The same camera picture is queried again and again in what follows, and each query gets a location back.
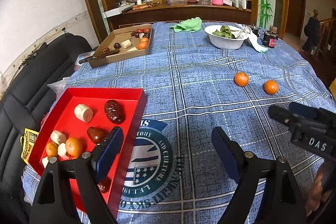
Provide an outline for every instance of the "dark jacket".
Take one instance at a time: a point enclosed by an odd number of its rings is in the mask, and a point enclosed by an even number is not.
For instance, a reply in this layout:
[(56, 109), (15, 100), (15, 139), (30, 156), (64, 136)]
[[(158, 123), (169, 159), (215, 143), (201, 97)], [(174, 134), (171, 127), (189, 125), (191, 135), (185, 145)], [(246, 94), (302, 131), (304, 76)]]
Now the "dark jacket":
[(311, 17), (304, 28), (304, 34), (308, 37), (302, 49), (310, 51), (312, 46), (318, 46), (320, 42), (320, 22), (317, 17)]

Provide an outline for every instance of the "green leafy vegetable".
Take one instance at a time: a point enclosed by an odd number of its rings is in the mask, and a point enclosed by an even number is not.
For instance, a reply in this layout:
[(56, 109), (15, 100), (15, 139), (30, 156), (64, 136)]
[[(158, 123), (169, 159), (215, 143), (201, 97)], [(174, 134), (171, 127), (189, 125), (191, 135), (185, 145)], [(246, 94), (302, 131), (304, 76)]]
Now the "green leafy vegetable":
[(220, 31), (216, 30), (212, 34), (217, 35), (219, 37), (236, 39), (235, 36), (231, 33), (229, 26), (222, 26), (220, 28)]

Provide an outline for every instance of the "blue gripper pad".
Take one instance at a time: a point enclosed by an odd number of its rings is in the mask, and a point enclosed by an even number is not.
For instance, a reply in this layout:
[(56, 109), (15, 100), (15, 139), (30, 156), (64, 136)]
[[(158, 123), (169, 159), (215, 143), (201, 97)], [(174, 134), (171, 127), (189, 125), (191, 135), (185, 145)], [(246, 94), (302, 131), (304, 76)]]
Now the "blue gripper pad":
[(96, 145), (97, 148), (99, 145), (106, 145), (97, 161), (95, 162), (94, 158), (92, 161), (92, 167), (96, 171), (95, 178), (97, 182), (107, 177), (112, 163), (120, 152), (123, 141), (123, 130), (120, 127), (114, 127), (106, 136), (105, 140)]
[(289, 111), (301, 115), (307, 119), (316, 119), (318, 116), (317, 109), (314, 107), (309, 107), (301, 105), (296, 102), (291, 102), (289, 104)]
[(238, 170), (239, 163), (226, 144), (227, 142), (231, 142), (231, 140), (221, 127), (215, 127), (212, 130), (211, 141), (229, 178), (233, 179), (238, 184), (241, 179)]

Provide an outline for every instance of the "white bowl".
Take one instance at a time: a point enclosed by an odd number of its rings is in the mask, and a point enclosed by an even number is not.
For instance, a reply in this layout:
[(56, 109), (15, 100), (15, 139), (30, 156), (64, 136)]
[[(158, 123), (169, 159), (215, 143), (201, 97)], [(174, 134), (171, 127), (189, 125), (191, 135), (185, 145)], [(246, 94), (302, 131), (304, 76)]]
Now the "white bowl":
[[(214, 31), (221, 31), (222, 25), (211, 25), (204, 29), (210, 38), (210, 42), (217, 48), (236, 50), (241, 47), (243, 41), (248, 38), (248, 35), (243, 32), (237, 39), (219, 37), (212, 34)], [(241, 29), (228, 25), (231, 31), (240, 31)]]

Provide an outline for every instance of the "red tray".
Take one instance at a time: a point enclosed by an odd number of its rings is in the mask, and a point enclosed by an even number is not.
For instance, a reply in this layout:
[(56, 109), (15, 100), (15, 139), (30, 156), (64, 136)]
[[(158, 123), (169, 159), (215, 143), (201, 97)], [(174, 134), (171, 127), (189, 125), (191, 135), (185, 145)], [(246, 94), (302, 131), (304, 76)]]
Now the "red tray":
[[(83, 143), (83, 151), (92, 151), (95, 144), (86, 133), (88, 127), (100, 127), (110, 132), (116, 126), (104, 112), (104, 105), (110, 99), (117, 100), (124, 107), (126, 114), (126, 120), (118, 125), (124, 132), (124, 143), (108, 174), (108, 178), (112, 181), (110, 190), (102, 194), (112, 214), (117, 218), (134, 140), (146, 106), (147, 100), (143, 89), (67, 88), (49, 113), (28, 162), (41, 176), (44, 171), (42, 158), (47, 156), (45, 146), (51, 141), (50, 135), (54, 130), (61, 131), (67, 137), (79, 138)], [(78, 104), (85, 104), (93, 110), (94, 116), (89, 123), (82, 122), (75, 117), (74, 109)], [(76, 180), (70, 179), (70, 185), (76, 207), (85, 211)]]

